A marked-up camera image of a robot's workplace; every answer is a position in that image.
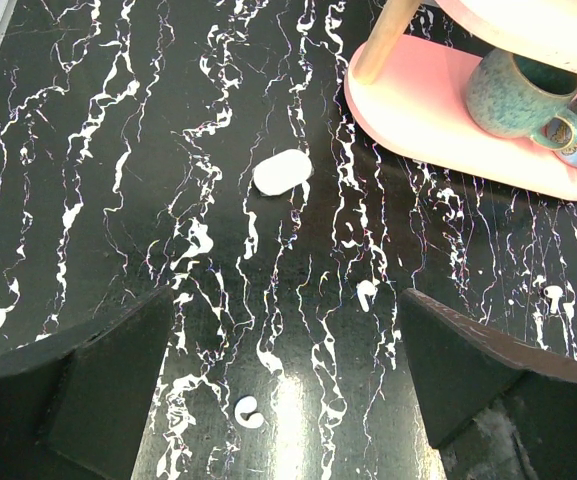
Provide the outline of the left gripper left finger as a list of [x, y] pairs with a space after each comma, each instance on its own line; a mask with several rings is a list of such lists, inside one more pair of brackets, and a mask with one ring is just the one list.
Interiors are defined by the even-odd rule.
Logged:
[[160, 287], [0, 354], [0, 479], [128, 479], [174, 321]]

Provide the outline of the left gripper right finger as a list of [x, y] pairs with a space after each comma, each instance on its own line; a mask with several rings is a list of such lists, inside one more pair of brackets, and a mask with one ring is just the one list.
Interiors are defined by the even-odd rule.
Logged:
[[429, 445], [449, 479], [577, 479], [577, 361], [414, 289], [399, 298]]

